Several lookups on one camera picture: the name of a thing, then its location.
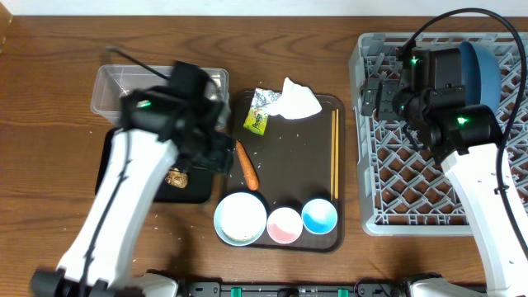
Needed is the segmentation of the brown food scrap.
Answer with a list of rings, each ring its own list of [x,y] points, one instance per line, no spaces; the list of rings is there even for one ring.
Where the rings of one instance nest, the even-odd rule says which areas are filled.
[[[180,172],[177,168],[171,168],[165,177],[165,182],[169,186],[184,189],[189,183],[189,177],[185,172]]]

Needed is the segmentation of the orange carrot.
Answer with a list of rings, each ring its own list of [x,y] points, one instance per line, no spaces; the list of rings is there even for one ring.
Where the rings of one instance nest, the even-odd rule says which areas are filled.
[[[239,140],[236,141],[236,152],[248,189],[257,191],[260,186],[257,174],[245,148]]]

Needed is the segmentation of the blue plate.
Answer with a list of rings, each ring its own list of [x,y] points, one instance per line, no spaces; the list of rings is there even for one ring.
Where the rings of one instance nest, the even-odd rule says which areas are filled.
[[[476,43],[459,45],[465,105],[485,105],[492,113],[498,111],[502,90],[498,61],[493,52]]]

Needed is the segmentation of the pink cup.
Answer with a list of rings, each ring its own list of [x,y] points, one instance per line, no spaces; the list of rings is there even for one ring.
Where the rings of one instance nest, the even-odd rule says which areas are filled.
[[[266,225],[271,239],[279,244],[293,243],[300,237],[303,228],[299,213],[289,207],[274,210],[268,217]]]

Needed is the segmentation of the light blue cup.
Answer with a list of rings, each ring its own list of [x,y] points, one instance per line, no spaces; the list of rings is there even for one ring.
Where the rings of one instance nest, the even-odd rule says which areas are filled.
[[[337,226],[338,214],[333,204],[324,199],[308,201],[302,211],[301,219],[304,228],[311,234],[324,235]]]

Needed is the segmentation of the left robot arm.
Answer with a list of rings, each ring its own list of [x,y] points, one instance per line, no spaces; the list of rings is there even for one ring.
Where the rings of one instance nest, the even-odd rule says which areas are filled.
[[[86,221],[54,270],[39,268],[36,296],[176,296],[177,280],[162,272],[130,275],[139,233],[169,170],[198,167],[226,174],[234,139],[216,129],[224,108],[210,100],[213,79],[177,61],[163,85],[120,97],[120,128]]]

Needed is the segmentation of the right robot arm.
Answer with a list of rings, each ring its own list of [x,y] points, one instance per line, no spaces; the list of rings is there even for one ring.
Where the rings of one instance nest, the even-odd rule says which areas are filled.
[[[364,230],[472,236],[488,296],[527,293],[526,46],[419,29],[349,60]]]

